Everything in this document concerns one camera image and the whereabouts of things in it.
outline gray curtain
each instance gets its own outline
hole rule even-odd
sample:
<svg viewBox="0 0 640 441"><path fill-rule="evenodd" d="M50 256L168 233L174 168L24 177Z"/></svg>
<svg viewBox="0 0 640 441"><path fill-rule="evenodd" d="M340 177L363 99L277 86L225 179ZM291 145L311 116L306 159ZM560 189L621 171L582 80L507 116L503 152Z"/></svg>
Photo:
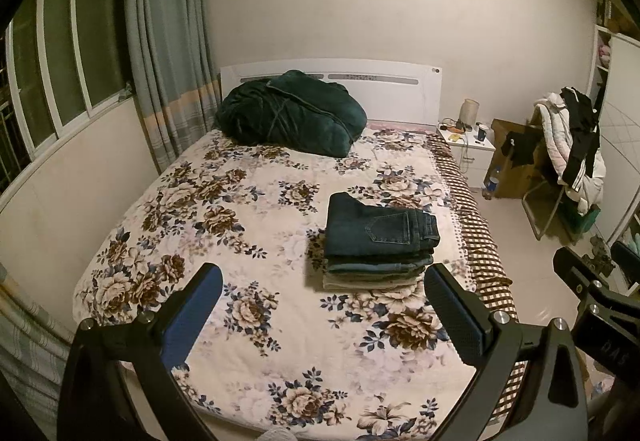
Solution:
<svg viewBox="0 0 640 441"><path fill-rule="evenodd" d="M0 264L0 371L49 439L56 438L60 384L72 341L73 334Z"/></svg>
<svg viewBox="0 0 640 441"><path fill-rule="evenodd" d="M209 132L220 103L205 0L125 0L133 79L161 170Z"/></svg>

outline nightstand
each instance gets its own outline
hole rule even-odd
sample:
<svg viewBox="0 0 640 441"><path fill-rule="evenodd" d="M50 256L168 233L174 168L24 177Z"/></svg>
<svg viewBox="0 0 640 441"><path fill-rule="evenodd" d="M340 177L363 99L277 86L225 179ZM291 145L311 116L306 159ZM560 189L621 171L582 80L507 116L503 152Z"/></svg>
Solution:
<svg viewBox="0 0 640 441"><path fill-rule="evenodd" d="M484 138L484 141L478 141L476 126L465 134L458 134L461 138L457 141L451 140L454 134L448 130L441 130L438 127L438 133L451 147L453 159L458 163L462 177L469 188L482 188L495 147L487 138Z"/></svg>

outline water bottle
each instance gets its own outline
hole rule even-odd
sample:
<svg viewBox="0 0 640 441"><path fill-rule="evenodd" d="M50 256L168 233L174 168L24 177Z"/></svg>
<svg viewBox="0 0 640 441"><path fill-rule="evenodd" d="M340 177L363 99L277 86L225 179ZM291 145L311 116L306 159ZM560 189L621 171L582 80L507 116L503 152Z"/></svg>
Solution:
<svg viewBox="0 0 640 441"><path fill-rule="evenodd" d="M495 189L498 187L498 183L500 182L500 167L497 166L491 173L489 174L489 179L484 184L484 188L482 189L482 197L490 200L494 198Z"/></svg>

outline window frame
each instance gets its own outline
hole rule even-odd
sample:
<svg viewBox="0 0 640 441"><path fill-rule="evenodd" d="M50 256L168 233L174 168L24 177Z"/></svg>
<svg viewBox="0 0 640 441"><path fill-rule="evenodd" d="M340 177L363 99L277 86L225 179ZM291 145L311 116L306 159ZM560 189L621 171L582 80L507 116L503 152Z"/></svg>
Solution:
<svg viewBox="0 0 640 441"><path fill-rule="evenodd" d="M84 112L76 116L67 124L63 124L60 118L60 113L56 104L56 99L53 93L53 87L51 84L49 66L47 64L46 42L44 34L44 0L36 0L36 47L38 53L38 63L40 66L40 77L42 79L42 86L47 101L47 108L53 123L54 132L47 137L42 143L35 146L29 127L27 125L26 118L24 117L24 110L20 101L20 87L18 87L17 77L15 74L14 63L14 21L11 20L5 31L5 51L6 51L6 67L9 78L9 88L11 91L11 100L14 106L15 117L18 121L18 127L22 134L24 145L27 149L30 159L33 161L36 157L41 156L50 147L61 138L68 137L76 134L79 129L87 125L87 123L95 119L98 114L105 111L111 105L118 102L120 97L124 94L124 90L114 92L111 96L102 100L95 105L92 104L89 97L89 90L86 85L86 79L84 77L84 69L82 68L82 56L80 53L80 43L78 39L78 18L76 11L76 0L69 0L70 3L70 24L71 24L71 36L74 49L74 64L76 74L78 75L78 81L82 90L82 99L84 101Z"/></svg>

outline tiled floor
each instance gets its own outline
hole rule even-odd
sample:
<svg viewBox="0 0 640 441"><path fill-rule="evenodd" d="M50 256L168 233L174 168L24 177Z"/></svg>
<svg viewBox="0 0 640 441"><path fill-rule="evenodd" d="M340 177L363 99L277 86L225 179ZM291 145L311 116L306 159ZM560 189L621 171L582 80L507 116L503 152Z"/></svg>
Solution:
<svg viewBox="0 0 640 441"><path fill-rule="evenodd" d="M507 277L513 280L511 292L522 323L547 325L552 318L562 317L570 326L577 315L578 298L554 273L553 257L561 246L570 246L576 253L591 253L585 235L573 246L562 225L555 219L547 234L537 241L519 199L486 201L474 194L482 216L498 245L498 253ZM535 205L536 217L546 218L549 207L543 202Z"/></svg>

